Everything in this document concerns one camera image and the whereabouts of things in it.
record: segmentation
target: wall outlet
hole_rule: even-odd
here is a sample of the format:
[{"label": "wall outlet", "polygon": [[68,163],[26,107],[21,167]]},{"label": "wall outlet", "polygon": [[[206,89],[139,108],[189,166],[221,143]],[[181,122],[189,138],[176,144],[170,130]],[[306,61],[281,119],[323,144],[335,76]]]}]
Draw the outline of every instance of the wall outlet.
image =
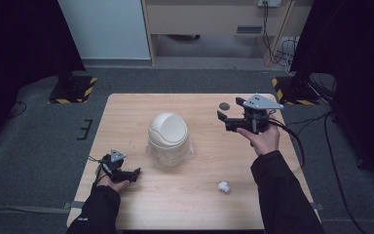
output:
[{"label": "wall outlet", "polygon": [[257,6],[265,7],[264,2],[267,2],[269,7],[279,7],[281,5],[281,0],[258,0]]}]

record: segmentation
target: table surface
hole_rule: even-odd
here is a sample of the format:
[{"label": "table surface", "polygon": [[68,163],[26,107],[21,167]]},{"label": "table surface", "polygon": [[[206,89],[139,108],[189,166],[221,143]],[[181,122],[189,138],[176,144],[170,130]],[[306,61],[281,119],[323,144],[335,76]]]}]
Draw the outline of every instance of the table surface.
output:
[{"label": "table surface", "polygon": [[[243,118],[243,108],[236,105],[235,98],[252,95],[111,95],[90,155],[100,159],[115,148],[127,154],[124,171],[141,168],[138,181],[121,192],[117,229],[263,229],[257,185],[250,171],[254,150],[247,139],[226,132],[216,114],[219,104],[227,102],[231,108],[222,112]],[[272,95],[266,97],[276,101]],[[195,151],[192,158],[173,168],[160,166],[147,156],[149,124],[162,112],[173,112],[184,119]],[[279,111],[275,116],[283,122]],[[290,137],[282,129],[280,151],[313,202]],[[96,167],[97,163],[87,162],[75,201],[89,197]],[[217,189],[222,180],[229,182],[229,194]],[[80,212],[71,209],[68,226]]]}]

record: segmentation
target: gray floor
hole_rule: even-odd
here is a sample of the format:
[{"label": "gray floor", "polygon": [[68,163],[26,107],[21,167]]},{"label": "gray floor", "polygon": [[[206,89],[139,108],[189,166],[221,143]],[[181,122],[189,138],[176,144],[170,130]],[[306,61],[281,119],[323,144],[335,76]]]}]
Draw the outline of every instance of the gray floor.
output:
[{"label": "gray floor", "polygon": [[[24,87],[19,100],[26,103],[26,110],[8,119],[0,131],[0,206],[59,209],[73,200],[110,94],[273,93],[271,79],[285,75],[283,67],[264,66],[252,41],[251,37],[166,38],[154,66],[89,67],[87,73],[98,81],[87,103],[48,104],[56,77]],[[329,76],[322,79],[331,81]],[[22,110],[23,105],[17,104],[13,114]],[[287,105],[282,114],[290,124],[328,110],[321,101],[320,105]],[[87,140],[77,140],[83,135],[81,128],[87,126],[85,119],[93,119],[92,129]],[[347,202],[366,233],[374,233],[374,172],[359,170],[349,140],[337,123],[328,121],[327,125]],[[293,125],[292,129],[298,132],[302,127]],[[315,201],[326,207],[319,212],[326,233],[359,233],[342,203],[323,119],[304,129],[300,138],[306,153],[306,180]],[[66,219],[67,214],[0,212],[0,233],[64,233]]]}]

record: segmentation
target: person's hand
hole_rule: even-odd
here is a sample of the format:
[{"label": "person's hand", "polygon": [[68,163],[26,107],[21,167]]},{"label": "person's hand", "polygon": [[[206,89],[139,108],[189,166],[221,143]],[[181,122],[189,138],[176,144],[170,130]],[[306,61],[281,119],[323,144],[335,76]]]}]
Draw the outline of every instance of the person's hand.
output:
[{"label": "person's hand", "polygon": [[100,185],[110,186],[116,192],[120,192],[121,189],[125,188],[127,185],[130,184],[129,180],[124,180],[120,183],[113,183],[111,181],[111,178],[108,175],[106,175],[104,170],[101,170],[99,172],[99,177],[101,178],[101,180],[98,182],[96,186],[100,186]]},{"label": "person's hand", "polygon": [[279,138],[281,134],[279,133],[278,126],[269,124],[268,129],[264,133],[258,135],[241,128],[237,128],[236,132],[250,140],[257,156],[279,149]]}]

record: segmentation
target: black curtain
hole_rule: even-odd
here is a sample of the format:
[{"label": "black curtain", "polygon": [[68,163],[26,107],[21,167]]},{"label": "black curtain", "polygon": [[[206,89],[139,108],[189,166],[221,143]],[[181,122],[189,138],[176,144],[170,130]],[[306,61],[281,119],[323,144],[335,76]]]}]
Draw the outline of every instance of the black curtain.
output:
[{"label": "black curtain", "polygon": [[336,78],[338,122],[374,167],[374,1],[316,0],[291,66],[306,69]]},{"label": "black curtain", "polygon": [[73,70],[85,68],[56,0],[0,0],[0,125],[21,87]]}]

